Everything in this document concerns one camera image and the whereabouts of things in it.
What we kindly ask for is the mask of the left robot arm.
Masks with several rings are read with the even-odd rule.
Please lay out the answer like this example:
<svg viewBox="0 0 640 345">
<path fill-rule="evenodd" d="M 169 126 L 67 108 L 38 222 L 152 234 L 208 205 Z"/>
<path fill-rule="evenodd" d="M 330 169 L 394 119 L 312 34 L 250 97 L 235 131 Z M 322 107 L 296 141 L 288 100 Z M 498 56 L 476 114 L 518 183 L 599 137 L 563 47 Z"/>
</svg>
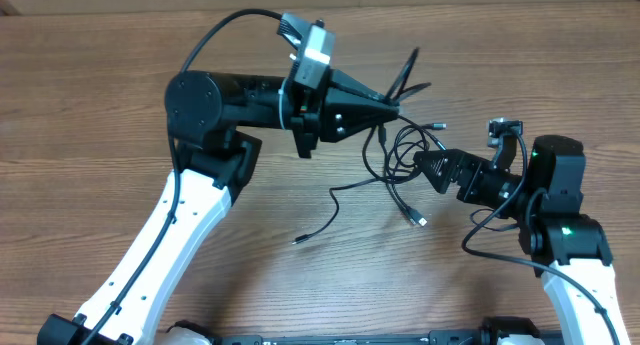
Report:
<svg viewBox="0 0 640 345">
<path fill-rule="evenodd" d="M 289 130 L 298 154 L 397 119 L 397 98 L 339 70 L 311 83 L 184 71 L 165 92 L 173 169 L 152 214 L 72 319 L 50 315 L 40 344 L 151 344 L 176 286 L 255 170 L 262 142 L 240 127 Z"/>
</svg>

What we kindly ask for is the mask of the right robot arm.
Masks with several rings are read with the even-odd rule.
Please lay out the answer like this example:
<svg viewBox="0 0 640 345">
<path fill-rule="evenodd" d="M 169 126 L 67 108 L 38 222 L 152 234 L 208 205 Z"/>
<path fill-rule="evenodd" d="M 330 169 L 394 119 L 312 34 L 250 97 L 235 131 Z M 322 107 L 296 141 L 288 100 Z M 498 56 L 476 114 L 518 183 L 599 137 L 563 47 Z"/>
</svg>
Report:
<svg viewBox="0 0 640 345">
<path fill-rule="evenodd" d="M 604 229 L 581 211 L 582 143 L 544 135 L 526 148 L 521 136 L 503 134 L 492 146 L 493 159 L 448 149 L 418 152 L 414 161 L 437 192 L 455 183 L 458 200 L 515 220 L 520 262 L 541 280 L 564 343 L 629 343 Z"/>
</svg>

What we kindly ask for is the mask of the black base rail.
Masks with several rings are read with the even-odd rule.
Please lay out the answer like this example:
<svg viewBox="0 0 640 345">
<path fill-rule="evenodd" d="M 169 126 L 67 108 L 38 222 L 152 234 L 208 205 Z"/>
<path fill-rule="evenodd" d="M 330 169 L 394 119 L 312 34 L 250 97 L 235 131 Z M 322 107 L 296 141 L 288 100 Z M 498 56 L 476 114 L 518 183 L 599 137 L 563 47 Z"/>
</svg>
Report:
<svg viewBox="0 0 640 345">
<path fill-rule="evenodd" d="M 195 323 L 181 320 L 157 335 L 157 344 L 211 345 L 473 345 L 545 344 L 564 342 L 558 330 L 540 330 L 529 320 L 517 317 L 486 318 L 474 329 L 431 330 L 424 334 L 281 336 L 219 336 Z"/>
</svg>

